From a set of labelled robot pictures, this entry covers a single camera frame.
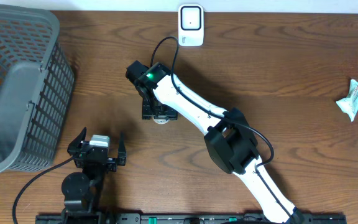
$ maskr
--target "green connector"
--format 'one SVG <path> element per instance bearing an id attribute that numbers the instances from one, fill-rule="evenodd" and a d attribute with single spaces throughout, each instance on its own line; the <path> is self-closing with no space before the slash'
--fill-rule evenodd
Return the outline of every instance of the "green connector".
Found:
<path id="1" fill-rule="evenodd" d="M 157 224 L 157 218 L 149 218 L 149 224 Z"/>

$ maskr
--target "white wall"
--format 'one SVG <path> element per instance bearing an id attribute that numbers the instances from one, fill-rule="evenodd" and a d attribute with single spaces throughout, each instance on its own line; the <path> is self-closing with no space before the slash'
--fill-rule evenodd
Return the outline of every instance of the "white wall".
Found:
<path id="1" fill-rule="evenodd" d="M 198 3 L 207 12 L 358 13 L 358 0 L 0 0 L 0 4 L 48 10 L 177 11 Z"/>

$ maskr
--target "wooden tabletop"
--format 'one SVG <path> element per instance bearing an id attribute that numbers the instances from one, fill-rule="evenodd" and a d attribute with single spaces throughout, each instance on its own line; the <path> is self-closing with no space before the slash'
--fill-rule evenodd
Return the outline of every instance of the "wooden tabletop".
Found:
<path id="1" fill-rule="evenodd" d="M 106 176 L 101 205 L 144 213 L 244 213 L 260 210 L 245 185 L 209 158 L 203 135 L 179 116 L 159 125 L 141 120 L 142 98 L 125 78 L 135 60 L 150 63 L 156 44 L 177 35 L 172 12 L 54 12 L 76 84 L 55 164 L 69 158 L 81 129 L 111 136 L 116 156 L 126 137 L 127 164 Z M 156 62 L 170 66 L 175 44 Z M 176 73 L 215 105 L 239 108 L 272 142 L 267 166 L 298 208 L 344 213 L 358 223 L 358 113 L 354 122 L 335 101 L 358 81 L 358 15 L 206 13 L 201 47 L 181 47 Z M 259 141 L 263 158 L 269 151 Z M 36 180 L 19 201 L 19 223 L 63 209 L 69 163 Z M 36 173 L 0 174 L 0 223 Z"/>

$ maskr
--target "white and teal wrapper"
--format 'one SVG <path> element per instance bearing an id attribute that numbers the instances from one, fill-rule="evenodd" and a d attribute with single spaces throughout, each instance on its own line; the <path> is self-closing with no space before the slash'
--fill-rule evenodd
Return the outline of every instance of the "white and teal wrapper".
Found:
<path id="1" fill-rule="evenodd" d="M 341 108 L 343 113 L 347 113 L 353 122 L 358 111 L 358 82 L 351 80 L 349 94 L 346 98 L 338 100 L 336 104 Z"/>

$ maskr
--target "gray plastic basket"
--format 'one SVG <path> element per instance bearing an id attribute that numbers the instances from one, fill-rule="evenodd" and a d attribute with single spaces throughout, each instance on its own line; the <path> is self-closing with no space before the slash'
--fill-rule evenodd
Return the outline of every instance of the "gray plastic basket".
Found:
<path id="1" fill-rule="evenodd" d="M 53 161 L 74 74 L 48 11 L 0 5 L 0 172 Z"/>

